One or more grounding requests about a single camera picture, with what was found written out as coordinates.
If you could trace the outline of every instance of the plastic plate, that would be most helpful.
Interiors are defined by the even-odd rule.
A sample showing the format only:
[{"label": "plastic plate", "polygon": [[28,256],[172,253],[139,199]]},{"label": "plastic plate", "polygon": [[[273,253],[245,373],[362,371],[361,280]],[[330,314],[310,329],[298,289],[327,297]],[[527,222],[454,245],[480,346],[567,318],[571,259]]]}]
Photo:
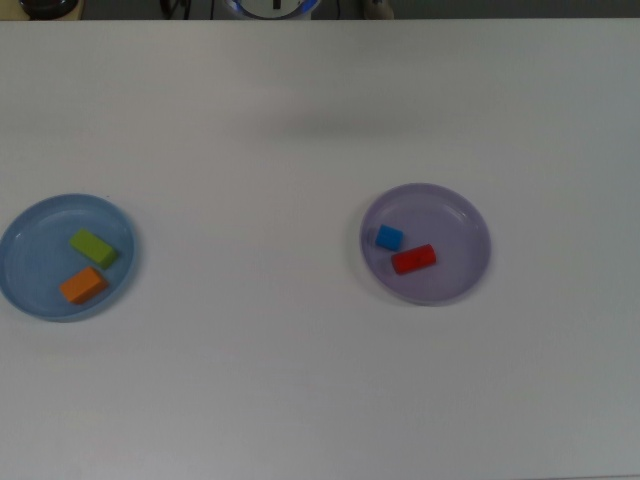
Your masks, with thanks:
[{"label": "plastic plate", "polygon": [[[82,227],[117,250],[118,258],[107,270],[69,245]],[[79,320],[116,298],[136,256],[133,227],[117,207],[91,195],[60,195],[29,207],[5,231],[0,240],[0,290],[29,315],[51,321]],[[82,305],[69,303],[58,287],[87,266],[100,271],[109,287]]]},{"label": "plastic plate", "polygon": [[[431,244],[437,263],[396,274],[391,265],[395,252],[375,245],[382,224],[404,232],[400,251]],[[489,230],[478,210],[459,194],[426,183],[396,187],[376,199],[362,220],[360,247],[367,266],[385,287],[419,305],[460,297],[480,280],[491,257]]]}]

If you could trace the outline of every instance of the purple plate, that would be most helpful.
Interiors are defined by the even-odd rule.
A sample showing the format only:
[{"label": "purple plate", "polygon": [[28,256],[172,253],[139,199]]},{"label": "purple plate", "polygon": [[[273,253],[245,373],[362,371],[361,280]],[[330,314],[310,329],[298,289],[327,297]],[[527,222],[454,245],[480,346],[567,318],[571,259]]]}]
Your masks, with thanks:
[{"label": "purple plate", "polygon": [[[437,263],[397,275],[391,265],[396,252],[375,245],[382,224],[404,232],[401,252],[431,244]],[[459,297],[480,280],[491,257],[489,229],[478,210],[457,193],[428,183],[402,185],[378,197],[362,220],[360,248],[385,287],[419,305]]]}]

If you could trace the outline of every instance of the red block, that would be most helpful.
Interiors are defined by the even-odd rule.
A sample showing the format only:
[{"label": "red block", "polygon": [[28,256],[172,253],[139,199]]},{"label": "red block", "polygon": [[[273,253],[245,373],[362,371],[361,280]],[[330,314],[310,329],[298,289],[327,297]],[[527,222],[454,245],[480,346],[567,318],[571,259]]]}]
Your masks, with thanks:
[{"label": "red block", "polygon": [[436,252],[431,245],[423,245],[391,256],[391,264],[398,275],[404,275],[434,263],[436,263]]}]

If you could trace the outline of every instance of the table surface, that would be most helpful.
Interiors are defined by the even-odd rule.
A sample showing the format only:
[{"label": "table surface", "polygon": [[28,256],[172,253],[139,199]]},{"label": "table surface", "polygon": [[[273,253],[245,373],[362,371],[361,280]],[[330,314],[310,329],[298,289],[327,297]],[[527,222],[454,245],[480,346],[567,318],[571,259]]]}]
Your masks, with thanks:
[{"label": "table surface", "polygon": [[[0,25],[0,229],[91,193],[134,283],[0,300],[0,465],[34,479],[640,472],[640,21]],[[417,307],[358,250],[431,182],[490,271]]]}]

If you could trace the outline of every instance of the blue object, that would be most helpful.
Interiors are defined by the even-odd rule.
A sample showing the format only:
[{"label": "blue object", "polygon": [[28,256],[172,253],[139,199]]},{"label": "blue object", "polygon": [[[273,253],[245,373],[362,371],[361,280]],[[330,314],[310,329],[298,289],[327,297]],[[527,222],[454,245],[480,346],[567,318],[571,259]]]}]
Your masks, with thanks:
[{"label": "blue object", "polygon": [[[59,285],[91,265],[69,245],[80,229],[113,246],[118,258],[101,274],[109,287],[82,305],[69,303]],[[136,263],[133,226],[113,204],[91,195],[51,197],[29,207],[0,240],[0,290],[14,306],[44,320],[69,322],[103,310],[124,289]]]},{"label": "blue object", "polygon": [[403,236],[404,234],[400,230],[387,225],[380,225],[380,230],[378,230],[378,236],[376,237],[376,245],[397,252],[400,250]]}]

